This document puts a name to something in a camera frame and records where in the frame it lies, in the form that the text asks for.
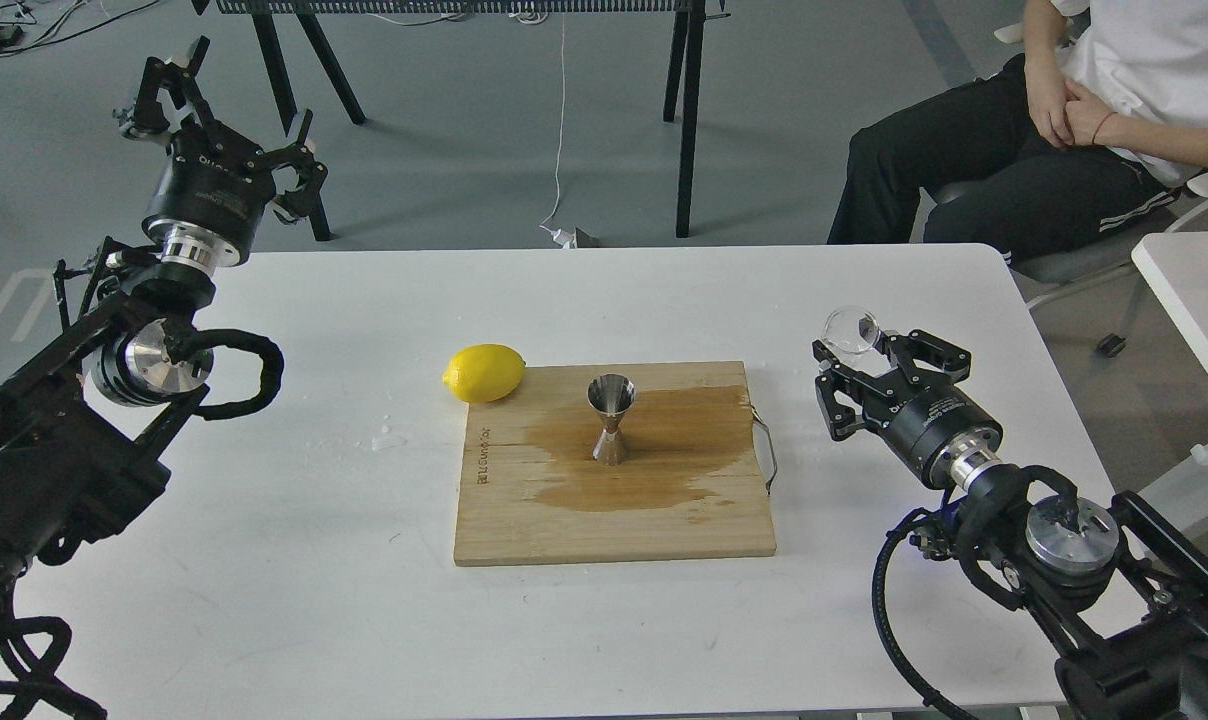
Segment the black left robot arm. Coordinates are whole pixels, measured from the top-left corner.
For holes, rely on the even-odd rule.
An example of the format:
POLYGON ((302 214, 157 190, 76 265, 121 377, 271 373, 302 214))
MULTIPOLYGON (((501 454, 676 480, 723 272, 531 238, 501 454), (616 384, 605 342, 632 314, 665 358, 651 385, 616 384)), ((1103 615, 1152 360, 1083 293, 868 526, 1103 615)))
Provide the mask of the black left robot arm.
POLYGON ((33 561, 65 564, 137 519, 165 490, 162 452, 193 416, 251 416, 281 388, 271 338, 201 331, 194 315, 214 300, 216 269, 249 259, 267 209, 294 223, 319 208, 329 168, 307 146, 310 117, 272 151, 216 120, 196 82, 207 50, 197 37, 185 60, 146 60, 137 100, 116 111, 124 137, 165 147, 147 245, 106 238, 86 265, 57 265, 63 333, 0 387, 1 719, 41 703, 106 718, 57 678, 72 629, 16 616, 16 582, 33 561))

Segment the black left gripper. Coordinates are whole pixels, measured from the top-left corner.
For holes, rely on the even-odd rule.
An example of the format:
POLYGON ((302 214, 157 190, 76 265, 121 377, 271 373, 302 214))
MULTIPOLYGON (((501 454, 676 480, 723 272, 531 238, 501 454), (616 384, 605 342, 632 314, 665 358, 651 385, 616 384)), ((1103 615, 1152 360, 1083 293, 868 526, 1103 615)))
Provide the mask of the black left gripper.
POLYGON ((329 167, 313 155, 308 138, 313 114, 303 110, 296 137, 288 146, 260 155, 265 178, 240 176, 221 153, 221 124, 196 82, 210 37, 201 36, 188 53, 144 63, 143 79, 129 105, 116 109, 120 137, 159 143, 168 166, 143 219, 143 231, 161 243, 174 227, 197 228, 223 242, 219 265, 246 263, 265 209, 283 223, 297 223, 321 207, 329 167), (271 174, 281 168, 296 173, 296 186, 275 194, 271 174))

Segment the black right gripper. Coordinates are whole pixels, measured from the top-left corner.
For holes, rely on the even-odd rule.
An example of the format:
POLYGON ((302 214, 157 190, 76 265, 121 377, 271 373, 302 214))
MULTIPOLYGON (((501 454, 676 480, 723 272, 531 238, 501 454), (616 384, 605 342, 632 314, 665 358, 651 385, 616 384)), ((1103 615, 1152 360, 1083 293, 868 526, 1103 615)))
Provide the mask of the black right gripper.
POLYGON ((993 454, 1003 428, 982 406, 953 384, 969 378, 971 355, 965 348, 925 331, 879 331, 875 350, 889 361, 885 374, 850 368, 821 339, 811 343, 818 360, 815 397, 827 432, 843 441, 869 430, 895 452, 928 488, 959 483, 952 466, 964 447, 993 454))

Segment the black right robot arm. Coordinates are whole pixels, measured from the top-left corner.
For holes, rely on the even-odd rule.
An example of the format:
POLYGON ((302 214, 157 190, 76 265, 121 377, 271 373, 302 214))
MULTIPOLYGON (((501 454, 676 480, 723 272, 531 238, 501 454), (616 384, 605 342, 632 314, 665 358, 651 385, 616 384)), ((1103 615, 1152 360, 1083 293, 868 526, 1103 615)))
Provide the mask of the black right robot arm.
POLYGON ((887 571, 904 541, 959 562, 976 590, 1032 615, 1076 718, 1208 719, 1207 557, 1133 492, 1102 507, 1051 468, 1003 461, 1000 423, 959 388, 964 348, 924 331, 877 332, 872 346, 889 364, 877 377, 815 341, 815 396, 832 439, 869 430, 943 492, 937 509, 914 509, 887 533, 872 579, 879 643, 924 706, 968 718, 892 632, 887 571))

